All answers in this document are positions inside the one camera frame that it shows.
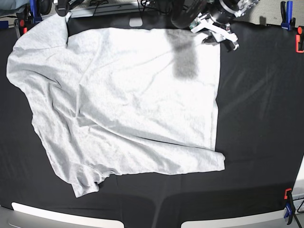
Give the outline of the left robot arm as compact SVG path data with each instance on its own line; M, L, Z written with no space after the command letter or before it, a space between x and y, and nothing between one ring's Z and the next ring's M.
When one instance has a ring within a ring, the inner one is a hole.
M208 1L208 10L198 16L190 23L192 33L207 30L210 33L205 42L228 42L229 50L239 48L238 37L231 31L231 22L257 5L257 0L215 0Z

